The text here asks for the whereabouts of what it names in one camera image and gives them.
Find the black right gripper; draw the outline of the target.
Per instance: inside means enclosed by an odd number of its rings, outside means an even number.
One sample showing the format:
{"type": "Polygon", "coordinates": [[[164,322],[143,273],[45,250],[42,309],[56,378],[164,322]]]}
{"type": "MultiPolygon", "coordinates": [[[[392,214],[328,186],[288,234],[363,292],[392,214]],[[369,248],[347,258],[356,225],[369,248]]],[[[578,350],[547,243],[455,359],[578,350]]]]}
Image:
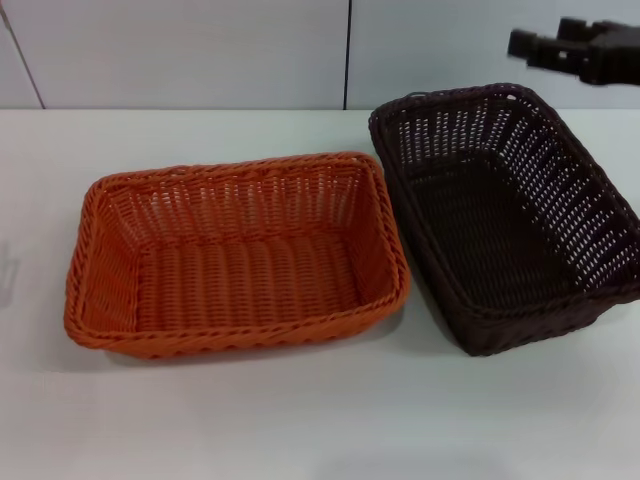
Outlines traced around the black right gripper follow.
{"type": "Polygon", "coordinates": [[[555,37],[513,29],[507,55],[596,85],[639,85],[639,27],[563,17],[555,37]]]}

